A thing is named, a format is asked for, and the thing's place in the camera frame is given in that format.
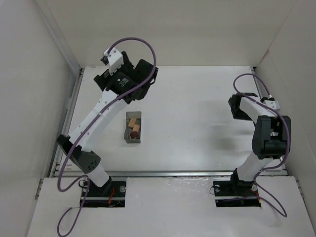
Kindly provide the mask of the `striped light wood block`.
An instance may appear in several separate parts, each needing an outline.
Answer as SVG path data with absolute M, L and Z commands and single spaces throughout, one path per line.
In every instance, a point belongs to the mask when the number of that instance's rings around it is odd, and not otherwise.
M 133 128 L 136 124 L 136 121 L 137 121 L 137 118 L 135 117 L 132 117 L 130 120 L 129 120 L 129 123 L 128 123 L 128 127 L 129 128 Z

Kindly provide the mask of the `plain light wood block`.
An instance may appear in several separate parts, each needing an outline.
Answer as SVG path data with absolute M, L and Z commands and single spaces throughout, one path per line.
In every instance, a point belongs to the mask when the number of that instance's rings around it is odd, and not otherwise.
M 140 131 L 140 125 L 135 124 L 134 127 L 133 127 L 132 132 L 137 132 L 137 133 L 139 133 L 139 131 Z

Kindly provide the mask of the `smoky transparent plastic bin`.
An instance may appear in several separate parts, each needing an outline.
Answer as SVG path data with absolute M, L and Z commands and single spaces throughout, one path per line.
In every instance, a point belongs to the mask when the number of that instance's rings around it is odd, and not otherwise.
M 128 144 L 141 143 L 142 113 L 126 112 L 124 139 Z

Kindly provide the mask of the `dark red wood block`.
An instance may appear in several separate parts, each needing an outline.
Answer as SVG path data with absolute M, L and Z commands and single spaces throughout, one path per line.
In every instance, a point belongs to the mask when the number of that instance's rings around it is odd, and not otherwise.
M 139 138 L 139 133 L 137 131 L 132 131 L 130 133 L 130 138 L 131 139 L 138 139 Z

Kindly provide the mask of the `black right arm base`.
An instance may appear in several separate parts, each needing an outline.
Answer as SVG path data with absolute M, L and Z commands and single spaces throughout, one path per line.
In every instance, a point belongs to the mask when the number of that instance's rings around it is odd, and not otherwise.
M 230 180 L 213 180 L 216 207 L 261 207 L 257 186 L 253 182 L 233 184 Z

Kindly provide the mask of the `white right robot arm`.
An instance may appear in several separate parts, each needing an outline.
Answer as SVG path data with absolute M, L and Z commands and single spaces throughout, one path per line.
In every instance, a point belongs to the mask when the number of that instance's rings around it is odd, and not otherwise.
M 228 101 L 234 119 L 254 123 L 252 152 L 245 162 L 236 168 L 230 178 L 232 196 L 248 196 L 254 179 L 275 159 L 290 151 L 291 119 L 276 113 L 279 103 L 273 97 L 259 99 L 255 93 L 237 93 Z

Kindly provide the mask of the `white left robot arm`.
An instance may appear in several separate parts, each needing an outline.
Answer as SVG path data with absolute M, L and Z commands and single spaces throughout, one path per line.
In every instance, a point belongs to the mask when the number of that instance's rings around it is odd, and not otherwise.
M 150 86 L 155 83 L 158 68 L 144 59 L 133 66 L 126 52 L 116 49 L 102 60 L 108 67 L 93 79 L 102 91 L 100 99 L 74 131 L 68 135 L 59 135 L 57 143 L 66 155 L 65 161 L 75 164 L 87 177 L 89 184 L 94 184 L 100 192 L 106 193 L 112 179 L 102 167 L 101 158 L 93 151 L 91 143 L 123 108 L 145 97 Z

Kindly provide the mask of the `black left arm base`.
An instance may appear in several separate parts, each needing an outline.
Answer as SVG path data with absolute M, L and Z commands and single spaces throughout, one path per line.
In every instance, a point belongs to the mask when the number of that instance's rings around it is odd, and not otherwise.
M 83 200 L 87 191 L 87 181 L 80 180 L 78 185 L 81 188 L 79 204 L 89 208 L 123 208 L 125 207 L 126 181 L 112 181 L 110 188 L 102 191 L 93 182 L 90 182 L 86 199 Z

